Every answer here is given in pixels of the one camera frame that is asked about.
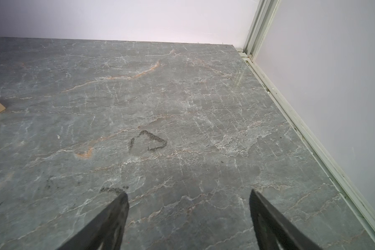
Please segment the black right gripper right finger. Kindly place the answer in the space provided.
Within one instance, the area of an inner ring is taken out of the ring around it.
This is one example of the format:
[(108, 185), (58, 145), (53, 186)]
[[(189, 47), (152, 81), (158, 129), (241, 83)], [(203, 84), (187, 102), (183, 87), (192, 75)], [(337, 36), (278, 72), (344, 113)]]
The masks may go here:
[(250, 213), (260, 250), (319, 250), (315, 242), (287, 220), (265, 197), (252, 190)]

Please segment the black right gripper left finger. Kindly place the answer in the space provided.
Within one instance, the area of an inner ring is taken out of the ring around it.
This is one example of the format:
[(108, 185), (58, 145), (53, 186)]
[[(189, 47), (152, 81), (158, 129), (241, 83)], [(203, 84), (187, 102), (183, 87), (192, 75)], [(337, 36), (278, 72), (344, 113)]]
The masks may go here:
[(91, 222), (59, 247), (60, 250), (119, 250), (129, 212), (128, 195), (121, 192)]

